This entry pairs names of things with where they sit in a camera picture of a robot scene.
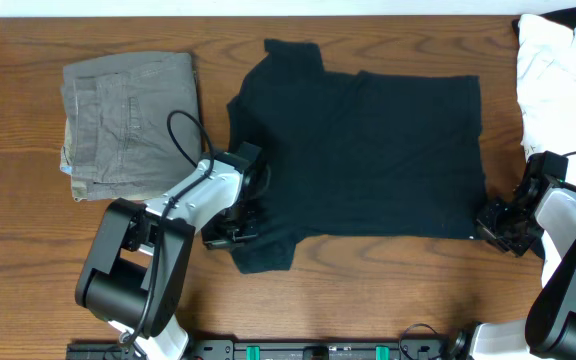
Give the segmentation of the black t-shirt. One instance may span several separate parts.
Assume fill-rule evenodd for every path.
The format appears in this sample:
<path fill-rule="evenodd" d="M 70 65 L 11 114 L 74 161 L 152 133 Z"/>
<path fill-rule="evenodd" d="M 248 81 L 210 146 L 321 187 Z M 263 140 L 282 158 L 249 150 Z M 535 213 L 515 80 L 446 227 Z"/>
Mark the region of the black t-shirt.
<path fill-rule="evenodd" d="M 289 269 L 311 236 L 475 236 L 476 76 L 337 73 L 313 43 L 264 47 L 227 107 L 231 146 L 259 146 L 271 172 L 258 235 L 231 253 L 240 272 Z"/>

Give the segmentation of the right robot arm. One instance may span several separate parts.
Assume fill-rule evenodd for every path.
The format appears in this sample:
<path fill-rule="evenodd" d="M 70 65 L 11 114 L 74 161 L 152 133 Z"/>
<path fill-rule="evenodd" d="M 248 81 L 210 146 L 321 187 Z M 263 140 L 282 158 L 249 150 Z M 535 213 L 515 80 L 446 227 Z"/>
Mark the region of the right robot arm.
<path fill-rule="evenodd" d="M 478 325 L 467 359 L 576 360 L 576 192 L 547 190 L 535 219 L 544 229 L 543 289 L 525 319 Z"/>

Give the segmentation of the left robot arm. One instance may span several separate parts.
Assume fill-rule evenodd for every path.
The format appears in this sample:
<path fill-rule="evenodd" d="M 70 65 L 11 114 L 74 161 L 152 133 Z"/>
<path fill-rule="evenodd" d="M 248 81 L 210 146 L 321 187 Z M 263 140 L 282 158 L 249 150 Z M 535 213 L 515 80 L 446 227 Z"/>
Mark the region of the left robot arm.
<path fill-rule="evenodd" d="M 69 359 L 181 359 L 176 319 L 195 236 L 232 250 L 258 237 L 253 201 L 270 171 L 260 149 L 207 154 L 186 179 L 143 203 L 106 209 L 75 289 L 78 305 L 120 333 L 117 343 L 74 343 Z"/>

